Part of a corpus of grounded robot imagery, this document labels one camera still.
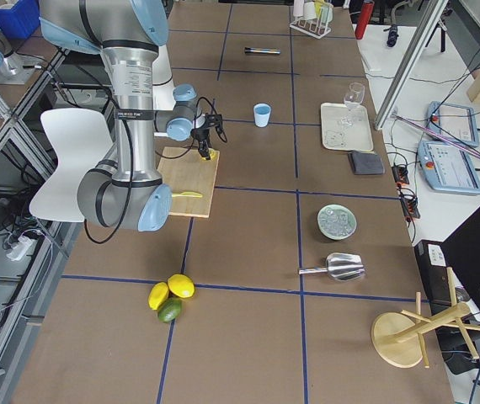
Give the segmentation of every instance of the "red bottle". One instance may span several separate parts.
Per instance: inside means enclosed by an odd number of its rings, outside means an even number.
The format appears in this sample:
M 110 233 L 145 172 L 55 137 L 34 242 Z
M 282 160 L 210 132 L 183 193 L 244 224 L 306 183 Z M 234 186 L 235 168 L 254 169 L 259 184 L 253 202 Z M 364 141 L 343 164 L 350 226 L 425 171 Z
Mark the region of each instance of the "red bottle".
M 364 3 L 361 6 L 360 17 L 358 18 L 358 24 L 356 25 L 356 39 L 361 40 L 364 37 L 365 27 L 368 25 L 371 20 L 371 15 L 373 14 L 373 8 L 375 7 L 375 2 L 373 0 L 364 0 Z

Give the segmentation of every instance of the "blue bin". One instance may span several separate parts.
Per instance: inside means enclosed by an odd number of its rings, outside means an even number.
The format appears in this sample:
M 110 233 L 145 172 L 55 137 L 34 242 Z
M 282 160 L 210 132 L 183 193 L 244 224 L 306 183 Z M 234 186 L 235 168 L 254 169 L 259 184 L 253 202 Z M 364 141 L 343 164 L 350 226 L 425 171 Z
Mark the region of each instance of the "blue bin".
M 40 25 L 39 16 L 36 0 L 19 0 L 12 8 L 0 8 L 0 29 L 7 38 L 27 39 Z

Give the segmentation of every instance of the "lime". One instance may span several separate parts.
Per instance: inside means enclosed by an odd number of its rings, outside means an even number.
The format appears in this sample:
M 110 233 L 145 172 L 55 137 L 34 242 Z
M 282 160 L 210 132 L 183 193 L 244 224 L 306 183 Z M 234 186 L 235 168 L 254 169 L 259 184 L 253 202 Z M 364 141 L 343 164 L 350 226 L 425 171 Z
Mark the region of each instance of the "lime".
M 182 311 L 182 301 L 178 297 L 169 297 L 157 311 L 160 322 L 171 322 Z
M 169 287 L 165 282 L 155 284 L 150 295 L 148 295 L 148 305 L 151 309 L 157 310 L 169 297 Z
M 179 297 L 191 297 L 195 292 L 193 281 L 186 275 L 175 274 L 167 279 L 169 289 Z

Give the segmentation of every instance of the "white tray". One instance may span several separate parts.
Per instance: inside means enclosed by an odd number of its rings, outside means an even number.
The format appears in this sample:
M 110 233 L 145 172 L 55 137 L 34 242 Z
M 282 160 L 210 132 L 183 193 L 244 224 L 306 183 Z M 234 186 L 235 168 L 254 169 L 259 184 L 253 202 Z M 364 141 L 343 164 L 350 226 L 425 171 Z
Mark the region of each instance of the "white tray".
M 344 104 L 321 104 L 323 146 L 330 150 L 373 150 L 371 127 L 367 109 L 360 105 L 352 111 L 352 126 L 344 126 L 341 119 L 349 111 Z

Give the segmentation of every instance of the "white chair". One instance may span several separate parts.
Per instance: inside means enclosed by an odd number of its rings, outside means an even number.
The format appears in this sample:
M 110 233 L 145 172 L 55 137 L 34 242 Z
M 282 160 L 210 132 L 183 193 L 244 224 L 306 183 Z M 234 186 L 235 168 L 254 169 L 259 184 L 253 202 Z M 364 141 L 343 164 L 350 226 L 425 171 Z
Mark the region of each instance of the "white chair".
M 66 108 L 46 111 L 40 120 L 58 166 L 30 202 L 30 213 L 48 221 L 81 222 L 79 183 L 113 144 L 105 118 L 91 109 Z

